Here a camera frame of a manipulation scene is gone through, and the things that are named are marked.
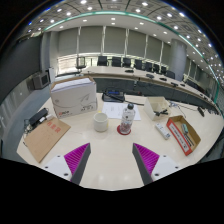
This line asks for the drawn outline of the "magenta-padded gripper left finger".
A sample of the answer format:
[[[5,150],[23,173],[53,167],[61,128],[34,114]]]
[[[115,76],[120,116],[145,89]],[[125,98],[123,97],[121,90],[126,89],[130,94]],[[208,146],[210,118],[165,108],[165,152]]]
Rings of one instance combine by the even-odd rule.
[[[65,155],[56,155],[42,169],[79,185],[90,154],[91,146],[87,143]]]

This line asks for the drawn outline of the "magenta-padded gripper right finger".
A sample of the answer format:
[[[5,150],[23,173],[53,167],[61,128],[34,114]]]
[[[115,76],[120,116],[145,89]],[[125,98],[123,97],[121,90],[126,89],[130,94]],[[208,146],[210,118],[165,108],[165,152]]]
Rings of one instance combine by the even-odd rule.
[[[180,166],[168,155],[159,155],[137,143],[133,144],[132,153],[144,185],[180,170]]]

